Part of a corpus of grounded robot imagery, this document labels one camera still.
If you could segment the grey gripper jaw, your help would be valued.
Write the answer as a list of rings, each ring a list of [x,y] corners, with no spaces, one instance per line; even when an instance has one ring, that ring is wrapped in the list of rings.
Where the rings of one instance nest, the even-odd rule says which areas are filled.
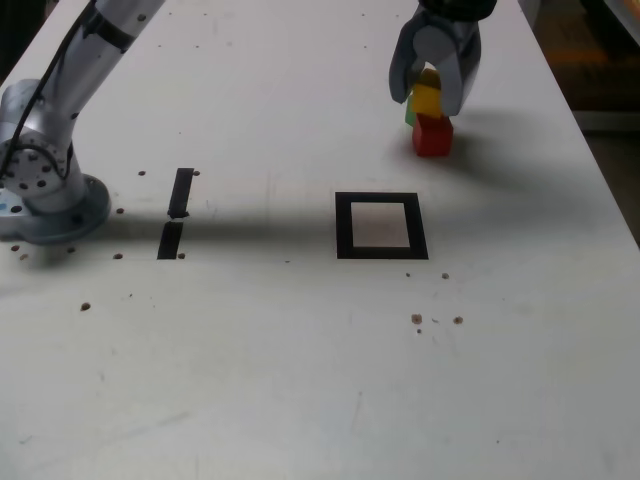
[[[402,27],[389,68],[391,98],[404,103],[427,64],[437,67],[453,53],[453,38],[444,23],[417,10]]]
[[[460,113],[467,99],[481,59],[481,36],[477,22],[453,22],[439,29],[435,66],[441,80],[441,108],[448,116]]]

